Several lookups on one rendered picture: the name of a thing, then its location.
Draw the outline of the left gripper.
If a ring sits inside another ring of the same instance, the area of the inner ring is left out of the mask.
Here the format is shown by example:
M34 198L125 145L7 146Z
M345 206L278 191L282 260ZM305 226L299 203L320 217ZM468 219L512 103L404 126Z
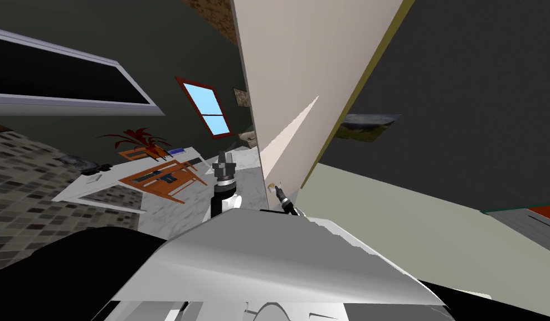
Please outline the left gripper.
M218 163L213 163L212 169L217 184L231 184L235 181L236 163L233 163L232 153L220 151Z

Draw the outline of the red framed window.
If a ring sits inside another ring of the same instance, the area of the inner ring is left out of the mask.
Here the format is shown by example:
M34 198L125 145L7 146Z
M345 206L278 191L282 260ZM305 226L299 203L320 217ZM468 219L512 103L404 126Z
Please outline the red framed window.
M222 105L213 87L176 76L176 81L205 124L212 139L233 136Z

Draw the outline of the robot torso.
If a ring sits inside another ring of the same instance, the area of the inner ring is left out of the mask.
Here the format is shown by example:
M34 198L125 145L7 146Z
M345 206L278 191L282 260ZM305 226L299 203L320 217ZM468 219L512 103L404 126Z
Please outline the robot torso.
M333 222L233 209L160 246L95 321L455 321Z

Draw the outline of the red potted plant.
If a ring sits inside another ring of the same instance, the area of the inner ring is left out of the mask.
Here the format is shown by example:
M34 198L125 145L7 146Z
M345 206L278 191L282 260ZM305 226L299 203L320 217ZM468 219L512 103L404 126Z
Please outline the red potted plant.
M117 149L122 143L132 144L134 146L133 150L119 153L130 161L139 159L140 152L157 162L159 161L159 159L166 160L167 157L171 157L172 155L161 147L161 145L170 147L171 144L167 143L167 140L164 138L156 137L149 134L146 130L147 128L140 128L137 130L128 129L125 130L123 134L107 134L99 136L98 138L119 138L119 140L114 144L115 149Z

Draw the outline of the beige door leaf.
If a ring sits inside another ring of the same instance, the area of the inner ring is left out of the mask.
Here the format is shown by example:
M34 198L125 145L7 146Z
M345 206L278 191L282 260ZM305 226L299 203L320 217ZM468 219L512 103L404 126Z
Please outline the beige door leaf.
M295 197L405 0L231 0L262 169L244 208Z

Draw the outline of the white table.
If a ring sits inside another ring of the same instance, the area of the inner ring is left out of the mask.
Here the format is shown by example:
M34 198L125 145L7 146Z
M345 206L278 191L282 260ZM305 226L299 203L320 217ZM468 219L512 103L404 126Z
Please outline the white table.
M99 201L92 201L84 199L88 194L102 191L104 189L114 186L125 186L126 184L122 180L126 177L130 177L134 174L141 172L152 172L156 166L168 165L171 161L189 162L196 158L199 158L205 166L210 169L212 166L208 163L193 147L185 148L184 153L176 154L172 158L163 161L156 161L150 158L142 158L122 164L117 164L112 167L110 171L97 174L95 176L80 176L68 187L61 191L53 202L72 202L82 205L97 206L102 208L109 208L111 210L125 211L130 213L142 214L146 213L146 210L136 210L133 208L126 208L123 206L111 205L108 203L102 203Z

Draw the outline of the white framed dark window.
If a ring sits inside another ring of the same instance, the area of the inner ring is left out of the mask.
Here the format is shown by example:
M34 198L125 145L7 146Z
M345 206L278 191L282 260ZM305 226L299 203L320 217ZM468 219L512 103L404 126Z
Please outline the white framed dark window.
M0 30L0 116L162 111L118 62Z

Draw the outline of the grey and red cabinet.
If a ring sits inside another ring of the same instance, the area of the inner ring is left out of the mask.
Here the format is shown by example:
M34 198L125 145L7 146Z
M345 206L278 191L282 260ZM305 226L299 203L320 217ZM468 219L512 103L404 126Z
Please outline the grey and red cabinet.
M490 210L483 214L550 251L550 204Z

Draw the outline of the small brown wall picture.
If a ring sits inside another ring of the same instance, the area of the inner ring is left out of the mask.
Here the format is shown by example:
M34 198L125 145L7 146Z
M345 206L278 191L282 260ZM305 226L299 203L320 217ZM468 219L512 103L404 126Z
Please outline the small brown wall picture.
M239 107L242 108L250 108L251 107L251 101L250 96L247 91L233 88L233 93L236 99L236 104Z

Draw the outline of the landscape wall picture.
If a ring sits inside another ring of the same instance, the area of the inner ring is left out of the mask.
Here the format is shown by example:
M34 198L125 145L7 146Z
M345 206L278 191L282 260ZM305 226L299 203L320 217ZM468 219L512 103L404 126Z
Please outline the landscape wall picture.
M400 117L401 114L347 114L334 138L371 143Z

